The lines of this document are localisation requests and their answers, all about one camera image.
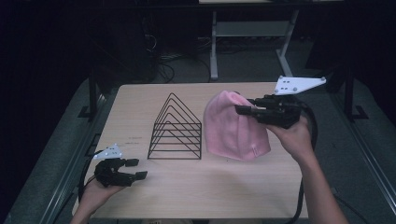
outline triangular wire frame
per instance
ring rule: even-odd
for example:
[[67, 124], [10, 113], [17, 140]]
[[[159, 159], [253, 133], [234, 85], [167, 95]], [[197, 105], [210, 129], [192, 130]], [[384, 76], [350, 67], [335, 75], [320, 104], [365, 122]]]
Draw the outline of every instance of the triangular wire frame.
[[200, 160], [201, 148], [201, 121], [170, 93], [154, 122], [148, 159]]

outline folded cloth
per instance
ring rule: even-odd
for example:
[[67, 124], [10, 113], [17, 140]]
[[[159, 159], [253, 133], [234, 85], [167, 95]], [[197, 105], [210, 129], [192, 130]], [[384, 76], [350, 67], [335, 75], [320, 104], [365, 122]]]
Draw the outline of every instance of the folded cloth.
[[234, 91], [222, 91], [206, 105], [204, 130], [209, 152], [239, 161], [252, 161], [271, 150], [265, 124], [238, 115], [235, 105], [251, 104]]

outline background desk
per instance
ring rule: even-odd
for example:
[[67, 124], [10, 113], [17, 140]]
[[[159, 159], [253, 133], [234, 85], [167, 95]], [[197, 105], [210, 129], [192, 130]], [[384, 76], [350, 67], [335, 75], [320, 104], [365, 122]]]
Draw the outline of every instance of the background desk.
[[[206, 103], [223, 90], [247, 98], [271, 94], [275, 83], [126, 85], [120, 87], [97, 150], [117, 143], [124, 159], [138, 158], [147, 179], [113, 196], [94, 217], [116, 218], [267, 218], [292, 217], [301, 173], [270, 133], [272, 151], [252, 162], [206, 152], [196, 161], [147, 160], [154, 120], [173, 92], [202, 121]], [[98, 161], [92, 161], [87, 178]], [[301, 217], [307, 217], [305, 206]]]

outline white metal stand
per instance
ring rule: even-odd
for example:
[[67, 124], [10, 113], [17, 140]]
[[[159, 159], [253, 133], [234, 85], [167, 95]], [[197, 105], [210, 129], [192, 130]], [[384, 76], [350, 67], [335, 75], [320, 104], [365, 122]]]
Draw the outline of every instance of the white metal stand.
[[218, 60], [216, 57], [217, 36], [285, 36], [281, 49], [276, 50], [277, 58], [286, 77], [292, 77], [286, 51], [297, 21], [299, 10], [294, 10], [289, 21], [217, 21], [217, 12], [213, 12], [212, 50], [210, 52], [210, 77], [219, 78]]

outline metal leg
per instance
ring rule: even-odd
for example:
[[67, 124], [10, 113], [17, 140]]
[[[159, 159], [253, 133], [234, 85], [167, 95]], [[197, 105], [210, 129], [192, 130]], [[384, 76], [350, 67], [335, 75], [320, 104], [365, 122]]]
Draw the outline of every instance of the metal leg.
[[218, 75], [218, 59], [216, 57], [216, 11], [213, 12], [212, 21], [212, 51], [210, 52], [210, 78], [217, 80]]
[[283, 44], [281, 49], [276, 50], [277, 58], [279, 59], [280, 66], [282, 66], [283, 73], [285, 74], [286, 77], [293, 76], [285, 56], [286, 56], [286, 51], [288, 50], [291, 35], [293, 34], [295, 23], [297, 21], [298, 13], [299, 10], [293, 11], [293, 14], [291, 15], [289, 27], [285, 35], [285, 43]]

